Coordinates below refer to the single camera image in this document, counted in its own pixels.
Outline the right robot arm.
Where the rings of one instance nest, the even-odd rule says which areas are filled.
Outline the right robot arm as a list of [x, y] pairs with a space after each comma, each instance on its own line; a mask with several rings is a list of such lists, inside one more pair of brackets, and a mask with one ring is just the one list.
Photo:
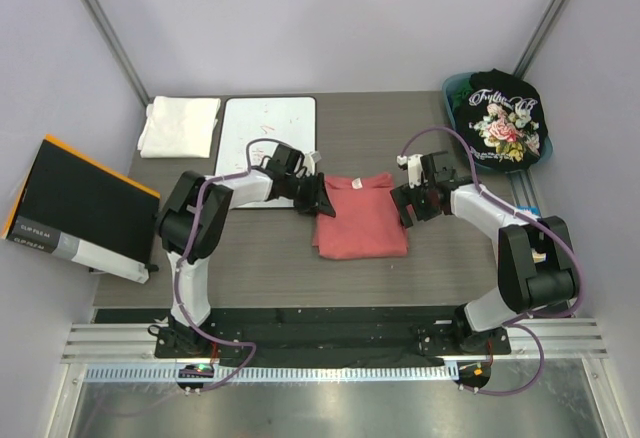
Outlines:
[[404, 228], [451, 215], [474, 225], [494, 246], [497, 285], [455, 310], [451, 338], [457, 349], [475, 352], [503, 324], [578, 296], [563, 220], [514, 208], [471, 176], [459, 176], [446, 152], [399, 155], [396, 162], [408, 176], [391, 191]]

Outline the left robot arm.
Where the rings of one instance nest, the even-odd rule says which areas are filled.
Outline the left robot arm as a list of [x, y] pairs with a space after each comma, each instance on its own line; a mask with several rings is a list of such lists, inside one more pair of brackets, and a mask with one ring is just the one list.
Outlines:
[[273, 138], [264, 141], [273, 144], [274, 151], [254, 164], [251, 147], [261, 141], [250, 141], [242, 171], [216, 176], [183, 173], [156, 220], [172, 273], [169, 328], [179, 333], [178, 344], [190, 356], [203, 356], [212, 347], [213, 333], [203, 326], [211, 313], [208, 267], [231, 210], [283, 198], [302, 215], [336, 216], [325, 176], [316, 170], [320, 153], [304, 153]]

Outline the pink t shirt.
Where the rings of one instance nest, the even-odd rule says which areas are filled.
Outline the pink t shirt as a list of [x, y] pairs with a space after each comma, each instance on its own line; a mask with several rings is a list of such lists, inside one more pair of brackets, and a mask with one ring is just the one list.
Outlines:
[[328, 175], [326, 190], [336, 215], [320, 214], [312, 245], [330, 260], [405, 257], [408, 235], [391, 197], [391, 174], [371, 177]]

